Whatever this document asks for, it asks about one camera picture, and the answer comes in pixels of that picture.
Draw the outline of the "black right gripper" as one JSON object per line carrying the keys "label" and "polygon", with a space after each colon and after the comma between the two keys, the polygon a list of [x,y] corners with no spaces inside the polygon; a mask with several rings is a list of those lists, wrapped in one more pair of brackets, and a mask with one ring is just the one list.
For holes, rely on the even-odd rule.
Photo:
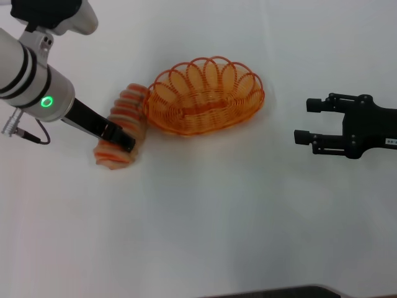
{"label": "black right gripper", "polygon": [[370,95],[330,93],[324,100],[309,98],[306,111],[345,114],[342,135],[294,131],[295,143],[312,145],[315,155],[341,155],[356,160],[372,148],[396,149],[396,110],[376,105]]}

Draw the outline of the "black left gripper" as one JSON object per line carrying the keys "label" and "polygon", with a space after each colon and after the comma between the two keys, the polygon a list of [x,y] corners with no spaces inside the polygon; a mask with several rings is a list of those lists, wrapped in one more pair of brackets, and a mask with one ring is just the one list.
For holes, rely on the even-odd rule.
{"label": "black left gripper", "polygon": [[135,147],[135,139],[129,136],[121,126],[99,115],[77,98],[61,120],[100,140],[118,145],[126,152],[130,153]]}

